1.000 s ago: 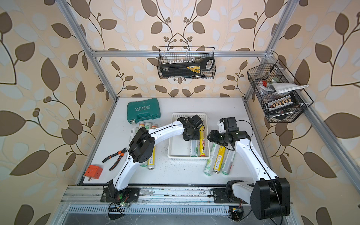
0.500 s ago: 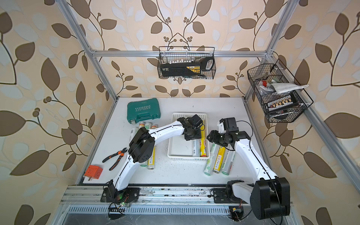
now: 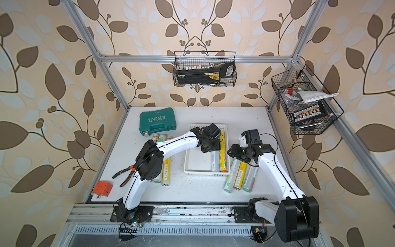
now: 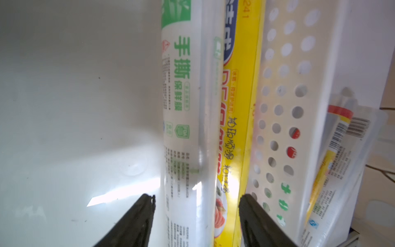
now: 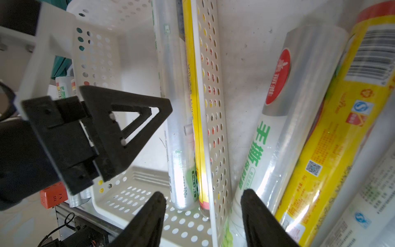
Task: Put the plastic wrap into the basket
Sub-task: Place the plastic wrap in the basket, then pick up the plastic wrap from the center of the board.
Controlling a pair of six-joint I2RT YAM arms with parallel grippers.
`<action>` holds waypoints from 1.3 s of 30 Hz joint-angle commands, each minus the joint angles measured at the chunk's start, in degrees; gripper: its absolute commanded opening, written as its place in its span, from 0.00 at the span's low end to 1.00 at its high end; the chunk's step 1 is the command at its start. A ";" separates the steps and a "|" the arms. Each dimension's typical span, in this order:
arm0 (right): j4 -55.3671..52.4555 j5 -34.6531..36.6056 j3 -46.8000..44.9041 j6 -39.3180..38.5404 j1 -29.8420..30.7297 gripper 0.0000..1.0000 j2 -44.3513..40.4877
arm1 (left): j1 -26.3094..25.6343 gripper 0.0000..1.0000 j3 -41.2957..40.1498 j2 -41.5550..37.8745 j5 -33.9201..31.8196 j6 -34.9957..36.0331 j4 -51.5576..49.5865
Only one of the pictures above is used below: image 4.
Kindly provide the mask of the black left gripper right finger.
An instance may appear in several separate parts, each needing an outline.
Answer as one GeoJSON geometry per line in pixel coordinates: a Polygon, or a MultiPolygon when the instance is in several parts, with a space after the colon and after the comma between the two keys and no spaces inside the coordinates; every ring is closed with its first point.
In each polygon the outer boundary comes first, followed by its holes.
{"type": "Polygon", "coordinates": [[[245,247],[297,247],[252,195],[241,197],[239,216],[245,247]]]}

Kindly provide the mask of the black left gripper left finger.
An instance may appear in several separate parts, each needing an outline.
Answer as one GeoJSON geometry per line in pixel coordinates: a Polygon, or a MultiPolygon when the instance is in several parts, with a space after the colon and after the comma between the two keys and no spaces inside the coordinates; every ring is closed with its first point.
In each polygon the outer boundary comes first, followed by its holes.
{"type": "Polygon", "coordinates": [[[155,195],[141,195],[95,247],[147,247],[155,209],[155,195]]]}

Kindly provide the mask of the white green wrap roll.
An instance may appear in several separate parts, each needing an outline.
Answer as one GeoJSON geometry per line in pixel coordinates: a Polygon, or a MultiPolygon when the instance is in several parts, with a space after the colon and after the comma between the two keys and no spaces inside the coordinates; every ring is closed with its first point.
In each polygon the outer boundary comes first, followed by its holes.
{"type": "Polygon", "coordinates": [[[225,6],[161,3],[168,247],[214,244],[225,6]]]}

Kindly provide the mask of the yellow red wrap box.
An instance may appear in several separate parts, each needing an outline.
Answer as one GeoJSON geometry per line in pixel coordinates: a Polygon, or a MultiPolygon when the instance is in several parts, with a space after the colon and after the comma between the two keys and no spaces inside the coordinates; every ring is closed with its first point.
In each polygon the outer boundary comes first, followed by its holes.
{"type": "Polygon", "coordinates": [[[215,247],[241,246],[239,202],[249,175],[265,1],[226,1],[215,247]]]}

